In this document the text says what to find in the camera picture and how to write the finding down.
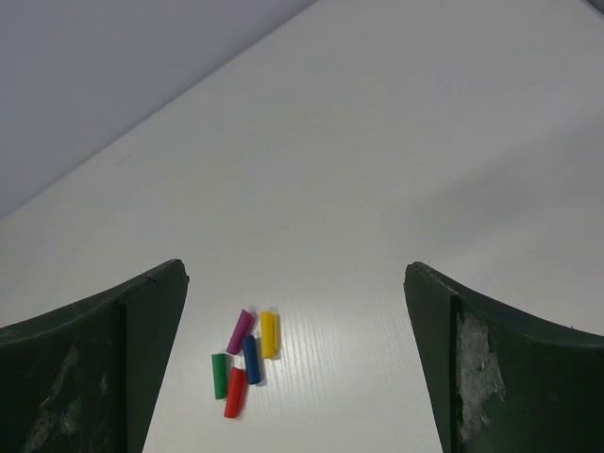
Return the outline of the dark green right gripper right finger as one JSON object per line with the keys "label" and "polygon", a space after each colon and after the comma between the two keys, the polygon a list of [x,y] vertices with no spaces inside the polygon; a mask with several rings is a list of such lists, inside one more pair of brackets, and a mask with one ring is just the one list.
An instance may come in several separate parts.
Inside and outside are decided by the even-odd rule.
{"label": "dark green right gripper right finger", "polygon": [[602,451],[602,336],[419,261],[406,269],[404,292],[444,452]]}

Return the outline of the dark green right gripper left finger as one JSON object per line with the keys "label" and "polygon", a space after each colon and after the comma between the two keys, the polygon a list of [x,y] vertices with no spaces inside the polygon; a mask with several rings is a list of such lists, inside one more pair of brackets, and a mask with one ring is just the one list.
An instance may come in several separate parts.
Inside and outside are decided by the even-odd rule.
{"label": "dark green right gripper left finger", "polygon": [[2,451],[142,451],[189,281],[168,260],[2,327]]}

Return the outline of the green pen cap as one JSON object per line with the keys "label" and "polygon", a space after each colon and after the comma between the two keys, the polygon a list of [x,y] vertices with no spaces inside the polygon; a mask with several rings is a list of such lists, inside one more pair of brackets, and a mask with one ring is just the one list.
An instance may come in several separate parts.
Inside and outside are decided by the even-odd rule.
{"label": "green pen cap", "polygon": [[227,355],[217,353],[211,355],[214,397],[224,399],[227,397]]}

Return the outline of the yellow pen cap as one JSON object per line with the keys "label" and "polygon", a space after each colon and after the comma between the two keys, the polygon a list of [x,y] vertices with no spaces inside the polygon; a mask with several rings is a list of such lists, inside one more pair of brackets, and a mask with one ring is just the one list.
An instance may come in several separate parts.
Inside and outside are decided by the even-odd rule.
{"label": "yellow pen cap", "polygon": [[261,354],[264,359],[274,359],[279,350],[278,315],[271,311],[260,313]]}

